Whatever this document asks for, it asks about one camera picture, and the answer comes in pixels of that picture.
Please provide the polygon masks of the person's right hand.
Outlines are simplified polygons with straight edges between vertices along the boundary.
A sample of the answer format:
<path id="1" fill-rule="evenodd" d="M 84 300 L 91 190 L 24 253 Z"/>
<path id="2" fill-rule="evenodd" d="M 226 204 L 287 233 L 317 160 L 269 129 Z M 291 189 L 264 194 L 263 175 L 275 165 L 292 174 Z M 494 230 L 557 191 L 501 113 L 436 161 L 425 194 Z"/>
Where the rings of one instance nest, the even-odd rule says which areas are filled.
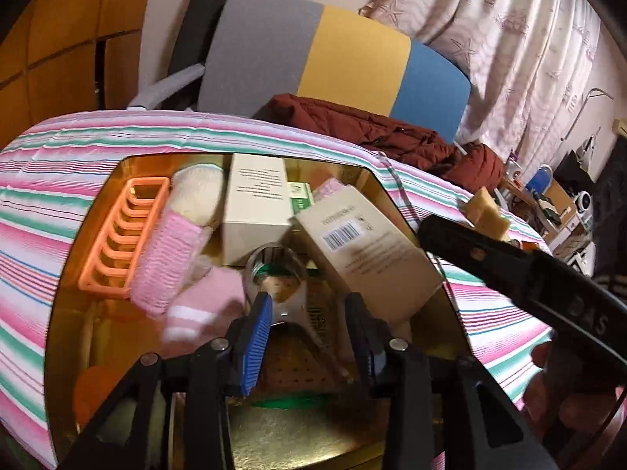
<path id="1" fill-rule="evenodd" d="M 537 345 L 531 350 L 533 364 L 540 371 L 528 383 L 523 395 L 523 414 L 531 431 L 543 438 L 549 427 L 559 419 L 566 428 L 593 434 L 613 410 L 616 392 L 600 395 L 573 394 L 559 399 L 555 389 L 549 386 L 546 371 L 551 342 Z"/>

